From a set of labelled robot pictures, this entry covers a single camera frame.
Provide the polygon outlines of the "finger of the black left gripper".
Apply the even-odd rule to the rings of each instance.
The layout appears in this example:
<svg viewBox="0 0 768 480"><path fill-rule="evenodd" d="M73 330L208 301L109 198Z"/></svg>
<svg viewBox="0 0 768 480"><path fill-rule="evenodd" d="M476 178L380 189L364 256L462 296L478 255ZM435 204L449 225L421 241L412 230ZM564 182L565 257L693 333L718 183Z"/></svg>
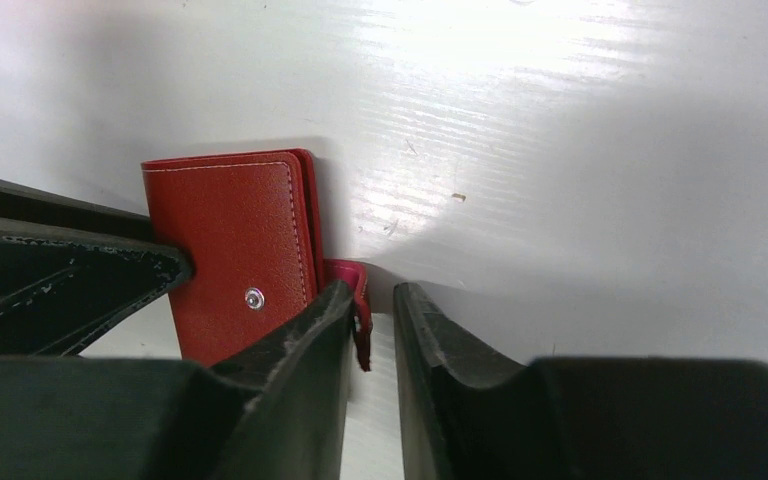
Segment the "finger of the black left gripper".
<svg viewBox="0 0 768 480"><path fill-rule="evenodd" d="M143 215L0 180L0 355L77 355L192 274Z"/></svg>

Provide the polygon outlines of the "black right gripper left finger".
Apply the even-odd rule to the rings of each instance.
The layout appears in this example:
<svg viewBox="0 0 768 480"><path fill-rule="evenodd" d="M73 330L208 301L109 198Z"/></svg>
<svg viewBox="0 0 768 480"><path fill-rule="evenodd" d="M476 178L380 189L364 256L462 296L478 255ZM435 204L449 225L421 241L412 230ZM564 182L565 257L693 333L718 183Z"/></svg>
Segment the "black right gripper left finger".
<svg viewBox="0 0 768 480"><path fill-rule="evenodd" d="M0 479L336 479L354 298L224 363L0 357Z"/></svg>

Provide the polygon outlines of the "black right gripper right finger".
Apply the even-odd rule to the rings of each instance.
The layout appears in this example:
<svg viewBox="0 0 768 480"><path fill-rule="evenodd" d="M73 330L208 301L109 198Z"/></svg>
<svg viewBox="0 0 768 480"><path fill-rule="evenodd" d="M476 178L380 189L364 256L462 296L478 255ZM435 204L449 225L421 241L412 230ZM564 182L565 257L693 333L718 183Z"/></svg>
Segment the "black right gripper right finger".
<svg viewBox="0 0 768 480"><path fill-rule="evenodd" d="M393 291L408 479L768 479L768 364L519 364L416 283Z"/></svg>

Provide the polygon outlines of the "red leather card holder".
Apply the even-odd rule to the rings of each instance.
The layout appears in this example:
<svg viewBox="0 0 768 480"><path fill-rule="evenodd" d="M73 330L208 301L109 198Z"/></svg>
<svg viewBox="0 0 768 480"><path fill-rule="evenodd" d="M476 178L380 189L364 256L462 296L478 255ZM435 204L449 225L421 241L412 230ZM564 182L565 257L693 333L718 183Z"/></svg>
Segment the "red leather card holder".
<svg viewBox="0 0 768 480"><path fill-rule="evenodd" d="M324 255L309 151L154 160L142 175L156 237L181 249L193 268L169 296L184 358L218 364L341 280L354 295L358 363L370 369L367 272L359 262Z"/></svg>

